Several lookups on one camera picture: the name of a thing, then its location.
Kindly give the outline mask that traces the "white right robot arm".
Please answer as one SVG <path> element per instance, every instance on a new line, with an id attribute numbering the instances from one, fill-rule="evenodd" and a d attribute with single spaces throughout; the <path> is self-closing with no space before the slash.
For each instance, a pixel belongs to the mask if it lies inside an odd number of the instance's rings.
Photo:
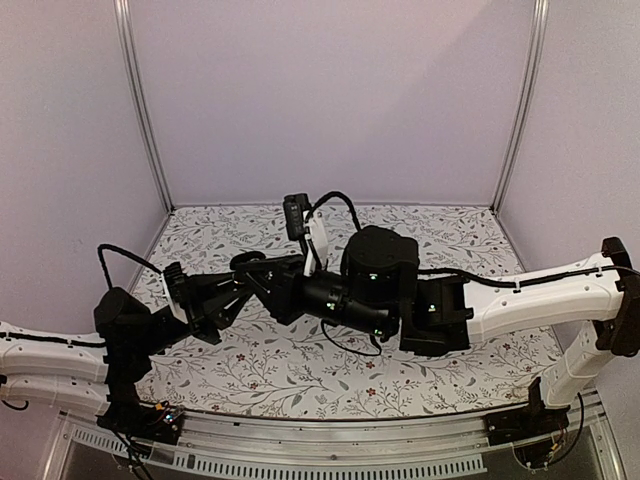
<path id="1" fill-rule="evenodd" d="M 639 275 L 615 237 L 574 265 L 503 280 L 423 269 L 414 239 L 377 226 L 349 239 L 338 273 L 310 263 L 302 255 L 269 259 L 250 252 L 231 267 L 281 324 L 309 314 L 378 341 L 398 337 L 402 351 L 428 357 L 519 330 L 580 322 L 564 356 L 530 385 L 516 421 L 527 436 L 552 424 L 556 410 L 567 408 L 613 358 L 639 351 Z"/>

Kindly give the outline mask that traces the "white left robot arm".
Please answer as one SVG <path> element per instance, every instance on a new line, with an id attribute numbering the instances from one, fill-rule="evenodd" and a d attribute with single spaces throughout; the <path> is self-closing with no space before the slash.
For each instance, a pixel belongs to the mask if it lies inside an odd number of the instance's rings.
<path id="1" fill-rule="evenodd" d="M 1 400 L 14 408 L 43 403 L 110 416 L 128 434 L 148 426 L 136 385 L 152 359 L 193 337 L 221 340 L 252 291 L 229 274 L 164 281 L 167 306 L 153 311 L 120 287 L 94 309 L 89 334 L 55 334 L 1 325 Z"/>

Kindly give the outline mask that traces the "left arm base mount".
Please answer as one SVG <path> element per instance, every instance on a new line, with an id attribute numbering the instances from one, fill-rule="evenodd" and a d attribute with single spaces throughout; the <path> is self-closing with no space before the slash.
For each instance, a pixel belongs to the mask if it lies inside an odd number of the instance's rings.
<path id="1" fill-rule="evenodd" d="M 152 406 L 140 402 L 134 384 L 111 384 L 108 408 L 97 425 L 112 432 L 168 445 L 176 445 L 184 425 L 185 410 L 162 401 Z"/>

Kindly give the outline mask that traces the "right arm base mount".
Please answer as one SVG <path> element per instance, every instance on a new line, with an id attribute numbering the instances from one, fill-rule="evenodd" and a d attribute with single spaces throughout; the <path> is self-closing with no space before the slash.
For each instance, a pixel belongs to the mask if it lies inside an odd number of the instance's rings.
<path id="1" fill-rule="evenodd" d="M 528 387 L 528 401 L 518 408 L 483 416 L 490 446 L 504 445 L 544 436 L 539 442 L 514 449 L 516 460 L 525 468 L 537 470 L 550 466 L 559 453 L 569 426 L 569 406 L 550 408 L 541 393 L 541 378 Z"/>

